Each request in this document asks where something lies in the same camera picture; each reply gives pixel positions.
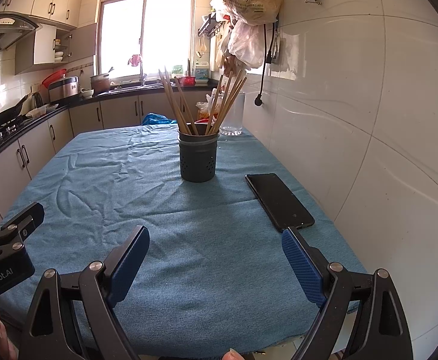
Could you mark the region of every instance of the window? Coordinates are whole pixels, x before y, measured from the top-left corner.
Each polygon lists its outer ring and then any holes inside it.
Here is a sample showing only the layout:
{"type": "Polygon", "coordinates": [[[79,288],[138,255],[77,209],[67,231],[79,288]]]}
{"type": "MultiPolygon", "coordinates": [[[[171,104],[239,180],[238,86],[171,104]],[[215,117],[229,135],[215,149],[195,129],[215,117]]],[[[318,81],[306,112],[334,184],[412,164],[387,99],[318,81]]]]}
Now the window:
{"type": "Polygon", "coordinates": [[[190,57],[193,0],[102,0],[99,71],[113,76],[157,76],[190,57]]]}

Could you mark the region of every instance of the power cord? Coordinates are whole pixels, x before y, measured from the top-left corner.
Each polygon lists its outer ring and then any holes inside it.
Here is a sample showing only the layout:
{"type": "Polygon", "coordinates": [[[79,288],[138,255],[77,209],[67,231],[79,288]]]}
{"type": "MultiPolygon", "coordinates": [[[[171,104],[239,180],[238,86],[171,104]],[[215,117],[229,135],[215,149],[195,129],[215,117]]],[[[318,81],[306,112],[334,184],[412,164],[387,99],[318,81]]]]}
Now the power cord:
{"type": "Polygon", "coordinates": [[[276,25],[275,23],[272,23],[272,37],[271,37],[271,44],[269,46],[269,51],[267,51],[267,31],[264,24],[264,67],[262,69],[262,77],[261,77],[261,91],[257,95],[257,97],[254,100],[254,104],[260,107],[263,103],[262,101],[262,90],[264,88],[264,76],[265,76],[265,65],[272,63],[272,45],[274,43],[274,37],[276,35],[276,25]]]}

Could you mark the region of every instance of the range hood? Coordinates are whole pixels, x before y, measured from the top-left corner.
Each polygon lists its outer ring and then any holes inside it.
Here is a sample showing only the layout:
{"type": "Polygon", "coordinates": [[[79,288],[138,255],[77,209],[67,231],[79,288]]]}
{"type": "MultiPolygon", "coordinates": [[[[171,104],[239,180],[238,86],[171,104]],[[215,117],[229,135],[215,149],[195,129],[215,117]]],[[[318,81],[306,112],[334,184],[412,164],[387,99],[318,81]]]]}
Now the range hood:
{"type": "Polygon", "coordinates": [[[16,13],[0,13],[0,51],[39,27],[28,17],[16,13]]]}

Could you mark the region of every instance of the blue tablecloth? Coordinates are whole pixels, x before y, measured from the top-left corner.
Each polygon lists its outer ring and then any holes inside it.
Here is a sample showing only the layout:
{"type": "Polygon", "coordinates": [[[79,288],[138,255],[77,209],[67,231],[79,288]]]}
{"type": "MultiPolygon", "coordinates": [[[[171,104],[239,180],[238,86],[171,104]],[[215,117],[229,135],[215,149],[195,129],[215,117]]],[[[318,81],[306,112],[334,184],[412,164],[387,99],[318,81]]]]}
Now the blue tablecloth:
{"type": "Polygon", "coordinates": [[[115,308],[138,354],[221,356],[303,334],[318,309],[244,179],[271,172],[316,219],[301,232],[307,242],[363,272],[333,222],[248,132],[220,137],[216,177],[196,184],[180,178],[177,126],[130,127],[79,135],[21,193],[4,221],[30,202],[44,206],[44,223],[26,241],[36,272],[3,294],[0,307],[23,323],[46,269],[81,271],[144,225],[149,252],[115,308]]]}

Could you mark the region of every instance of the window frame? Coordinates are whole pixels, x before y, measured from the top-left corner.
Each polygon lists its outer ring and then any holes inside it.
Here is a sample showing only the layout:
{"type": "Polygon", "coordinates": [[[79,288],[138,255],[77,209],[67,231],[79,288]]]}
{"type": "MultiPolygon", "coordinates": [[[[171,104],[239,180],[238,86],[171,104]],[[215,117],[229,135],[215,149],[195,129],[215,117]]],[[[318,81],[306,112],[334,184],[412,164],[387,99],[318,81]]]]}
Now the window frame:
{"type": "MultiPolygon", "coordinates": [[[[102,57],[101,57],[101,48],[102,48],[102,25],[103,25],[103,17],[104,17],[104,6],[105,4],[115,3],[117,1],[123,1],[123,0],[100,0],[100,7],[99,7],[99,17],[98,17],[98,31],[97,31],[97,74],[100,74],[102,71],[102,57]]],[[[143,39],[144,39],[144,19],[145,19],[145,7],[147,4],[147,0],[143,0],[143,8],[142,8],[142,24],[140,27],[140,54],[143,55],[143,39]]],[[[194,21],[194,5],[195,0],[191,0],[191,17],[189,19],[190,26],[191,26],[191,39],[189,41],[189,49],[188,49],[188,56],[192,60],[192,42],[194,39],[194,35],[192,33],[193,29],[193,21],[194,21]]]]}

